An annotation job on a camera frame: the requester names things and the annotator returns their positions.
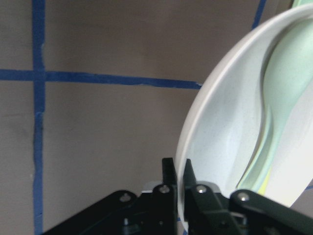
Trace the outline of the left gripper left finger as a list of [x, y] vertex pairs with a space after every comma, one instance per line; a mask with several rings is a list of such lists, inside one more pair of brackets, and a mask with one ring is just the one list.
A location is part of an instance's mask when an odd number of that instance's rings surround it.
[[45, 232], [47, 235], [175, 235], [177, 176], [162, 159], [162, 183], [140, 196], [118, 190]]

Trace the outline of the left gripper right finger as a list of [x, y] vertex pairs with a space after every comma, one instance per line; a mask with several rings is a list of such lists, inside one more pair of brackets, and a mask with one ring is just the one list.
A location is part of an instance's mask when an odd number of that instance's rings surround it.
[[311, 235], [312, 218], [250, 190], [230, 198], [196, 181], [191, 160], [182, 178], [184, 221], [190, 235]]

